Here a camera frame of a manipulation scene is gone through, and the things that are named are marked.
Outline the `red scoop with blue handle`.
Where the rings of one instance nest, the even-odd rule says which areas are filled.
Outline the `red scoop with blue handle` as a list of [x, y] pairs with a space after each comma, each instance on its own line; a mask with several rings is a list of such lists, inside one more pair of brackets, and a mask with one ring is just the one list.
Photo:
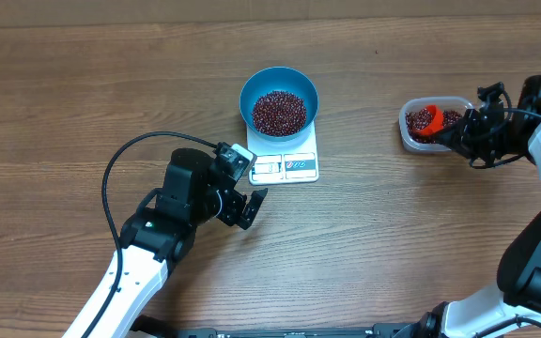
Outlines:
[[423, 137], [429, 137], [443, 129], [444, 114], [437, 105], [427, 105], [425, 110], [431, 116], [431, 120], [422, 129], [417, 129], [415, 133]]

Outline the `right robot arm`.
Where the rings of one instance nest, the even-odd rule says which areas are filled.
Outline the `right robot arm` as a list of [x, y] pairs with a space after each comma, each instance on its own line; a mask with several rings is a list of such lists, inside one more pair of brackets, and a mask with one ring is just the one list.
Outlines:
[[[538, 172], [541, 187], [541, 74], [528, 77], [517, 103], [503, 83], [477, 89], [477, 105], [460, 97], [408, 101], [398, 124], [413, 153], [453, 151], [476, 170], [521, 159]], [[541, 329], [541, 210], [504, 252], [496, 280], [463, 300], [443, 302], [399, 337], [502, 337]]]

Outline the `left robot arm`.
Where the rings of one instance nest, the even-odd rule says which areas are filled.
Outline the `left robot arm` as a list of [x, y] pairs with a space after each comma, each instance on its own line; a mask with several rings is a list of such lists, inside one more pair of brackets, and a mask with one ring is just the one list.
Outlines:
[[212, 155], [193, 148], [173, 151], [160, 188], [125, 221], [108, 270], [66, 331], [68, 337], [124, 337], [135, 319], [194, 244], [199, 225], [217, 218], [248, 229], [266, 190], [237, 192], [256, 156], [220, 143]]

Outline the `white digital kitchen scale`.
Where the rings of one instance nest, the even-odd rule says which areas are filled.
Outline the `white digital kitchen scale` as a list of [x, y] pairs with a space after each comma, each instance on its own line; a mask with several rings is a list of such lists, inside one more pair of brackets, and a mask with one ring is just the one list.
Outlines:
[[276, 140], [247, 128], [247, 146], [256, 154], [248, 176], [252, 185], [308, 183], [319, 179], [315, 123], [292, 138]]

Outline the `red beans in bowl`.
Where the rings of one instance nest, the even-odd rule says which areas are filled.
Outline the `red beans in bowl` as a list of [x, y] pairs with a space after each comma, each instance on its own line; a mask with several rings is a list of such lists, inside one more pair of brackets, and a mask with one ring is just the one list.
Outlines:
[[252, 111], [257, 131], [273, 137], [289, 136], [306, 124], [304, 100], [286, 91], [271, 91], [260, 97]]

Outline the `blue bowl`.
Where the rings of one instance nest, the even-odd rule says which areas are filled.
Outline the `blue bowl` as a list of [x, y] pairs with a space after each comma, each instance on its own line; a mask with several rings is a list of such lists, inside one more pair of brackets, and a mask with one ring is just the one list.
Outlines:
[[[299, 132], [289, 136], [273, 137], [255, 129], [252, 119], [255, 102], [271, 91], [286, 91], [304, 100], [307, 119], [306, 124]], [[319, 95], [313, 82], [304, 73], [288, 67], [272, 67], [257, 72], [245, 83], [240, 92], [239, 107], [241, 117], [246, 125], [256, 131], [258, 135], [265, 135], [271, 140], [286, 139], [300, 134], [302, 130], [315, 122], [319, 111]]]

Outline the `clear plastic container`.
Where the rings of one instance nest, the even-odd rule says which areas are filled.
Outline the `clear plastic container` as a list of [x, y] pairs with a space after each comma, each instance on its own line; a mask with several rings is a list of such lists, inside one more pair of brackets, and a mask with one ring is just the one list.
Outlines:
[[420, 154], [436, 154], [441, 152], [450, 152], [446, 146], [439, 144], [423, 144], [412, 139], [408, 132], [406, 122], [407, 113], [418, 112], [427, 105], [437, 105], [442, 110], [455, 110], [464, 114], [467, 109], [471, 109], [473, 104], [462, 97], [457, 96], [441, 96], [441, 97], [424, 97], [419, 99], [409, 100], [400, 110], [398, 125], [400, 129], [403, 147], [411, 153]]

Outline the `red beans in container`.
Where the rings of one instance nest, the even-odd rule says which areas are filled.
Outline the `red beans in container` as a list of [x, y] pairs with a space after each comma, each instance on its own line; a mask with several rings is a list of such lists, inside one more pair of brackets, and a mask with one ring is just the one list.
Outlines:
[[[456, 110], [445, 110], [443, 111], [443, 114], [444, 114], [444, 120], [443, 120], [444, 128], [449, 125], [454, 124], [455, 122], [457, 122], [459, 119], [462, 118], [462, 114]], [[405, 114], [407, 131], [410, 138], [413, 141], [420, 144], [434, 144], [435, 143], [433, 139], [429, 137], [423, 137], [415, 133], [417, 129], [424, 128], [430, 120], [431, 120], [431, 116], [429, 115], [427, 110], [425, 110], [425, 108], [417, 112], [407, 112]]]

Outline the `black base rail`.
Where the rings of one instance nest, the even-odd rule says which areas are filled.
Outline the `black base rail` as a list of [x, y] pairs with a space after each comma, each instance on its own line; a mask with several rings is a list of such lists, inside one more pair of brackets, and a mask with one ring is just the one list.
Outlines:
[[412, 323], [378, 323], [370, 328], [320, 328], [278, 330], [175, 329], [167, 322], [140, 315], [132, 324], [130, 338], [395, 338], [414, 337], [418, 329]]

